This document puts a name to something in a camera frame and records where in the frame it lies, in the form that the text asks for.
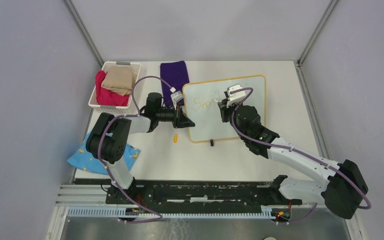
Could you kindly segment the yellow framed whiteboard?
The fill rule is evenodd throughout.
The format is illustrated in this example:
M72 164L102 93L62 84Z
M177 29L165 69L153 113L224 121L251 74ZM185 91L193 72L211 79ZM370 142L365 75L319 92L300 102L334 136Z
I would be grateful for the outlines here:
M244 102L254 106L261 117L262 125L266 124L266 77L262 74L201 81L183 86L184 111L195 127L189 128L190 140L200 143L210 140L227 140L239 136L227 122L223 123L220 109L213 99L222 101L228 87L240 84L243 88L253 88L253 93Z

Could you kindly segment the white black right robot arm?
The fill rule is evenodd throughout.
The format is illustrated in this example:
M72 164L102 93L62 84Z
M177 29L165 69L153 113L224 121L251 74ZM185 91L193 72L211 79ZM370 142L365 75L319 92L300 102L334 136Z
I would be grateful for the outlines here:
M324 204L332 213L351 219L358 209L369 210L368 185L358 165L346 159L337 162L313 155L296 147L261 124L253 106L231 102L228 98L217 103L221 120L229 123L250 152L257 156L289 166L306 175L299 180L287 175L275 178L269 189L269 199L275 204L301 200Z

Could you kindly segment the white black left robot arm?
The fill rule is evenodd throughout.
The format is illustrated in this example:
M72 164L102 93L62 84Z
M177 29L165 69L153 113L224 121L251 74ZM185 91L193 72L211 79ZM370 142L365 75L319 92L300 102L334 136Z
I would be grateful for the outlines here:
M100 114L86 140L86 150L102 163L111 179L111 184L119 188L117 196L125 204L131 204L137 198L137 190L131 186L135 178L123 159L128 138L132 134L151 133L160 122L170 122L175 129L196 126L186 116L181 104L165 107L163 95L152 92L148 94L146 104L139 114L119 116L107 112Z

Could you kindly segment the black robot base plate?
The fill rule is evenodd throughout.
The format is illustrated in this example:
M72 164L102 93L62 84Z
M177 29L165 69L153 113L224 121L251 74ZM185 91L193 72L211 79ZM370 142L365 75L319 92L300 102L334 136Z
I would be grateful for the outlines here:
M289 200L270 181L134 180L123 195L111 186L106 204L127 205L140 200L160 214L250 214L265 206L301 205Z

